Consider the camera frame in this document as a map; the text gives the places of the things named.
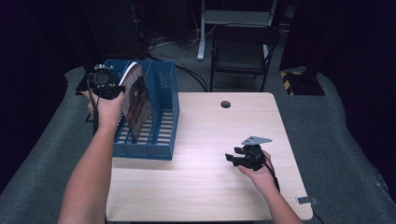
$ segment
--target light wood tabletop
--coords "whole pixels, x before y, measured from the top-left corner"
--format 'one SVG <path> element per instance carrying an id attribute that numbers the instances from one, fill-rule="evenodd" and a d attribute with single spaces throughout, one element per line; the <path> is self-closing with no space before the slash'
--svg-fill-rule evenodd
<path id="1" fill-rule="evenodd" d="M 313 216 L 276 101 L 263 92 L 180 92 L 171 161 L 113 159 L 109 221 L 270 220 L 268 205 L 248 177 L 225 159 L 245 139 L 271 154 L 280 191 L 301 219 Z M 230 102 L 229 108 L 221 107 Z"/>

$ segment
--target forearm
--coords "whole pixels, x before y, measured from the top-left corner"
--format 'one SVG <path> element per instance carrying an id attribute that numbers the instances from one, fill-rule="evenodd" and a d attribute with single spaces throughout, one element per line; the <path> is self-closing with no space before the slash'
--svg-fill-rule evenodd
<path id="1" fill-rule="evenodd" d="M 303 223 L 275 187 L 260 192 L 268 203 L 275 224 Z"/>
<path id="2" fill-rule="evenodd" d="M 66 186 L 60 223 L 105 220 L 114 133 L 99 129 L 93 137 Z"/>

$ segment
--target black curtain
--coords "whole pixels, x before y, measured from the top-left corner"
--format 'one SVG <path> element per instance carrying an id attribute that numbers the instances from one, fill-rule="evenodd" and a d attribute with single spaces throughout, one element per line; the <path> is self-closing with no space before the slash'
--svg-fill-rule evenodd
<path id="1" fill-rule="evenodd" d="M 300 0 L 280 70 L 306 66 L 328 77 L 346 126 L 396 201 L 396 3 Z"/>
<path id="2" fill-rule="evenodd" d="M 4 1 L 0 17 L 3 191 L 63 100 L 64 74 L 101 58 L 77 0 Z"/>

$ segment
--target round black hole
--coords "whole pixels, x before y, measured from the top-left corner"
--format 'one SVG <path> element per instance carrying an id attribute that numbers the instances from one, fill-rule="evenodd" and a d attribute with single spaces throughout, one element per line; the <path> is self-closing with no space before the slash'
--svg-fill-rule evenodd
<path id="1" fill-rule="evenodd" d="M 231 106 L 230 102 L 228 102 L 228 101 L 223 101 L 223 102 L 221 102 L 220 105 L 223 108 L 229 108 Z"/>

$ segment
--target chair backrest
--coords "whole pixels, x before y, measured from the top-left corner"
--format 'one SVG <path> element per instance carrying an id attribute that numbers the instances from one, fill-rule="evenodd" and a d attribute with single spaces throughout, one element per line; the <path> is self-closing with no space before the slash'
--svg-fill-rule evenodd
<path id="1" fill-rule="evenodd" d="M 214 40 L 276 45 L 279 32 L 271 26 L 229 23 L 218 25 Z"/>

